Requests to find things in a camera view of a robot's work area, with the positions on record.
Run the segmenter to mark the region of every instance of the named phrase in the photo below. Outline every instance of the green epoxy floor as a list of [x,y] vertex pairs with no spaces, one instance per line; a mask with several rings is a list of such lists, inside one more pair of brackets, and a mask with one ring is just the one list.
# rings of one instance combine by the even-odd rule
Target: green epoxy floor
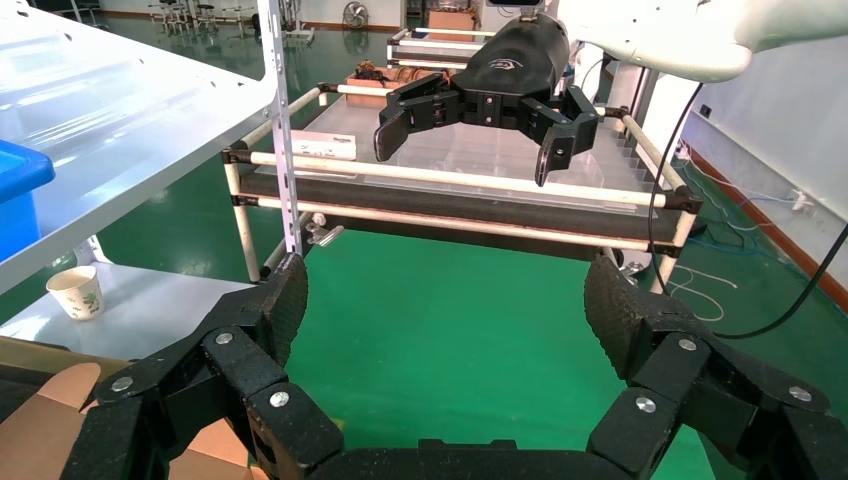
[[[106,19],[114,32],[243,75],[262,75],[252,36],[222,27],[214,38],[168,37],[150,22]],[[339,82],[363,59],[385,60],[388,35],[317,32],[308,48],[287,49],[292,98],[316,82]],[[704,179],[726,209],[732,203]],[[704,218],[719,219],[706,205]],[[277,210],[251,209],[259,258],[281,236]],[[735,237],[713,227],[721,241]],[[756,234],[760,245],[768,245]],[[246,281],[246,271],[217,157],[99,234],[115,262]],[[7,319],[44,293],[46,279],[73,264],[66,255],[0,297]],[[736,283],[698,277],[690,284],[716,298],[722,332],[777,318],[804,280],[774,260],[687,246],[681,264]],[[414,445],[419,438],[488,442],[514,438],[524,448],[585,447],[587,436],[623,388],[583,315],[588,264],[483,247],[345,232],[307,257],[310,306],[289,371],[332,416],[345,422],[348,446]],[[676,271],[674,281],[688,278]],[[649,278],[643,279],[647,285]],[[687,292],[675,296],[696,313],[716,307]],[[846,321],[820,293],[796,318],[734,346],[824,389],[848,418]],[[655,478],[742,478],[684,429]]]

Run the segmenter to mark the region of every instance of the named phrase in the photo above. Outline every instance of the paper cup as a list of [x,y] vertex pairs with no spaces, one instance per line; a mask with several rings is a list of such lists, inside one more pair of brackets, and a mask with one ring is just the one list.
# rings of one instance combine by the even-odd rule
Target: paper cup
[[53,275],[47,282],[47,291],[74,320],[92,319],[106,308],[97,269],[92,266],[74,267]]

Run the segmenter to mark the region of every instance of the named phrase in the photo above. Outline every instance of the electrical outlet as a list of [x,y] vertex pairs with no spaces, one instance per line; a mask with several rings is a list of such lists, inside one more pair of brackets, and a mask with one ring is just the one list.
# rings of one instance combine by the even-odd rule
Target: electrical outlet
[[789,198],[795,202],[792,204],[793,212],[803,213],[811,217],[815,213],[816,204],[813,203],[813,199],[804,193],[803,190],[795,190],[793,188],[789,193]]

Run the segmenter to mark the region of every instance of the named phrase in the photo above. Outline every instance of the metal screw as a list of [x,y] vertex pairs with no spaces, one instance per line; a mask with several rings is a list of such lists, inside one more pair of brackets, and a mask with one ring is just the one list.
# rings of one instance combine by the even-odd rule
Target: metal screw
[[698,346],[695,345],[695,342],[686,338],[680,339],[677,344],[680,345],[680,348],[682,348],[683,350],[689,350],[690,352],[694,352],[698,349]]
[[645,413],[654,413],[657,411],[657,404],[648,397],[639,397],[636,399],[636,406],[639,410]]
[[123,392],[132,385],[132,377],[121,377],[112,383],[113,392]]
[[809,402],[813,399],[812,394],[801,387],[789,387],[789,394],[802,402]]
[[313,213],[312,221],[319,227],[323,227],[327,224],[327,217],[325,217],[323,213]]
[[277,392],[271,395],[271,399],[269,401],[271,402],[272,407],[282,407],[289,403],[289,394],[286,392]]
[[218,345],[224,345],[226,343],[230,343],[233,340],[233,334],[229,332],[224,332],[217,337],[215,337],[215,343]]

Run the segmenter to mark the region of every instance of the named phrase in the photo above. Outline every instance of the white logo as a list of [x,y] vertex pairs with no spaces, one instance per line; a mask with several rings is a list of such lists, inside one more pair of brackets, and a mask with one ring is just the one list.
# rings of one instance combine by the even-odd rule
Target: white logo
[[497,68],[500,70],[514,70],[523,66],[524,65],[522,65],[521,62],[511,58],[498,58],[489,62],[489,68]]

